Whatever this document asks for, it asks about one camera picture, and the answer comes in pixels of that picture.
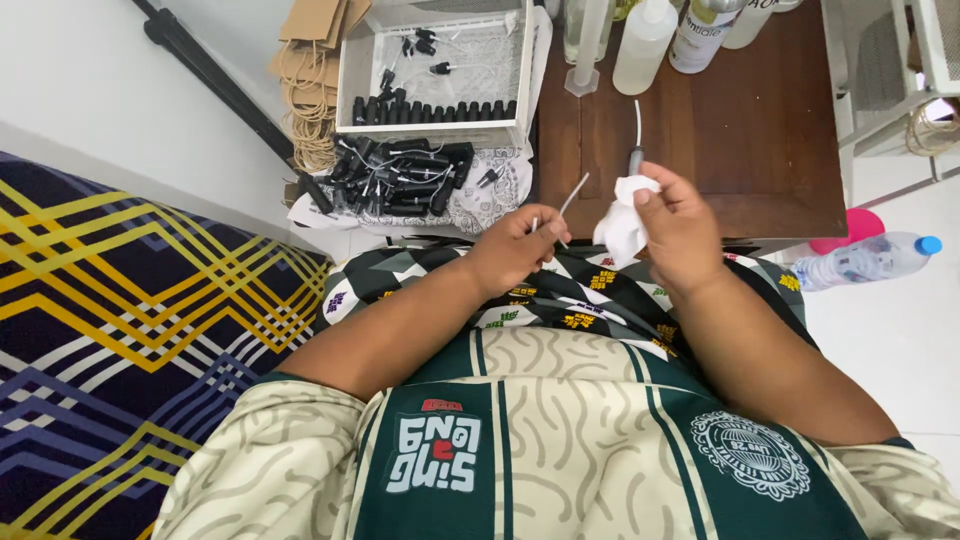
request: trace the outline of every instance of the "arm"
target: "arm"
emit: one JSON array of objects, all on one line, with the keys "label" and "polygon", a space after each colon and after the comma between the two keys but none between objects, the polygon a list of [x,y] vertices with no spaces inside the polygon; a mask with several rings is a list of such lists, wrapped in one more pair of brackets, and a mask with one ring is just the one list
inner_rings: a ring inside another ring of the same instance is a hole
[{"label": "arm", "polygon": [[663,188],[661,195],[635,193],[655,279],[670,293],[687,341],[728,404],[826,445],[897,436],[870,395],[724,267],[716,219],[693,185],[653,163],[641,173]]},{"label": "arm", "polygon": [[[535,217],[549,225],[527,234]],[[484,302],[538,271],[561,237],[569,233],[555,209],[523,207],[467,255],[313,336],[277,369],[368,401],[409,378]]]}]

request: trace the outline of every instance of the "hand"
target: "hand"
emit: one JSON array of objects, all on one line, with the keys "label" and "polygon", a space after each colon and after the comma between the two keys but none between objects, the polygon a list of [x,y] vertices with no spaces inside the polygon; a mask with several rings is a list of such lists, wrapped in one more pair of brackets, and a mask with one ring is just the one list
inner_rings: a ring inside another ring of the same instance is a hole
[{"label": "hand", "polygon": [[[537,231],[530,233],[534,218]],[[461,259],[487,299],[516,287],[553,260],[553,244],[570,241],[566,222],[555,209],[527,205],[493,224]]]},{"label": "hand", "polygon": [[640,174],[660,183],[660,194],[634,193],[634,206],[650,236],[653,277],[671,296],[687,298],[725,276],[720,231],[713,210],[687,179],[645,161]]}]

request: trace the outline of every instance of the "pink container lid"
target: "pink container lid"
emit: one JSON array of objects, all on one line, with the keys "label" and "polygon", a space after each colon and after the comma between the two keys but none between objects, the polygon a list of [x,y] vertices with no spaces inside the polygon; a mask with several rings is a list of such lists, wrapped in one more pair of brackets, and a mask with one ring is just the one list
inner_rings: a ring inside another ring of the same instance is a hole
[{"label": "pink container lid", "polygon": [[886,233],[886,231],[886,227],[883,226],[883,220],[875,213],[867,209],[848,209],[847,237],[814,238],[809,242],[810,249],[816,252],[817,255],[826,255],[837,248],[849,246],[864,238]]}]

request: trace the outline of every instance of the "circular logo print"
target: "circular logo print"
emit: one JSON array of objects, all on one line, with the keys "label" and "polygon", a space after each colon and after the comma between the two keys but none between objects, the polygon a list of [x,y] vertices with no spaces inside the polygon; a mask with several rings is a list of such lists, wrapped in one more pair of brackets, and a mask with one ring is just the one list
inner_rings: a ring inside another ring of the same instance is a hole
[{"label": "circular logo print", "polygon": [[780,502],[810,490],[809,470],[782,435],[722,410],[690,423],[700,453],[721,473]]}]

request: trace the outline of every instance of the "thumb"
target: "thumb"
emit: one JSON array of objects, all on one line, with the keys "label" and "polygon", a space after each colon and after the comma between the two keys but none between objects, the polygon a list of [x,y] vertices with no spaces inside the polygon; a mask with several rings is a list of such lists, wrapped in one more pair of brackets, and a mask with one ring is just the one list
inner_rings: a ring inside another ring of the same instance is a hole
[{"label": "thumb", "polygon": [[634,191],[634,208],[640,216],[640,221],[647,230],[656,230],[670,219],[670,209],[663,203],[659,194],[649,189]]},{"label": "thumb", "polygon": [[564,224],[559,221],[551,222],[546,227],[540,227],[535,233],[527,234],[523,242],[527,244],[527,254],[542,258],[553,247],[553,244],[560,239],[564,232]]}]

